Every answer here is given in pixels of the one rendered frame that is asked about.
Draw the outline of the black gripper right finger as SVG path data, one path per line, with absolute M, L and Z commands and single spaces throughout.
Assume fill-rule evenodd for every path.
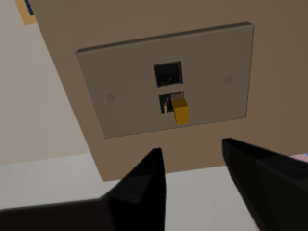
M 222 157 L 260 231 L 308 231 L 308 162 L 231 138 Z

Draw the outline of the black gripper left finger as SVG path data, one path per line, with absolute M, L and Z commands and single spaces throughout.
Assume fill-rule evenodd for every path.
M 152 149 L 102 197 L 0 210 L 0 231 L 165 231 L 161 148 Z

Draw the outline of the tan panel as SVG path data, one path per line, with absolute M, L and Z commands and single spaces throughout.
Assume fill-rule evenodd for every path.
M 152 149 L 226 166 L 231 138 L 308 153 L 308 0 L 29 0 L 102 181 Z M 181 93 L 189 123 L 177 125 Z

